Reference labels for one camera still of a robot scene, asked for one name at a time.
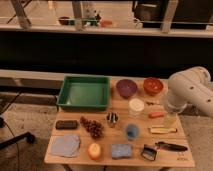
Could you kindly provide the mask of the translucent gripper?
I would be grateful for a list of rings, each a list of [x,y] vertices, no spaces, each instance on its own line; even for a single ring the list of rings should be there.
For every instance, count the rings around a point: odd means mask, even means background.
[[[164,97],[162,102],[163,107],[166,111],[166,114],[164,115],[163,125],[165,128],[171,128],[177,120],[176,107],[168,101],[167,97]]]

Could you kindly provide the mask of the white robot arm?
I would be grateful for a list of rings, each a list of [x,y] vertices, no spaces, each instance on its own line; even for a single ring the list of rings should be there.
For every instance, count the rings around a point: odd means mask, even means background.
[[[168,91],[162,98],[166,110],[163,125],[171,128],[187,103],[213,118],[213,91],[208,88],[210,81],[211,75],[204,67],[192,67],[172,74],[168,79]]]

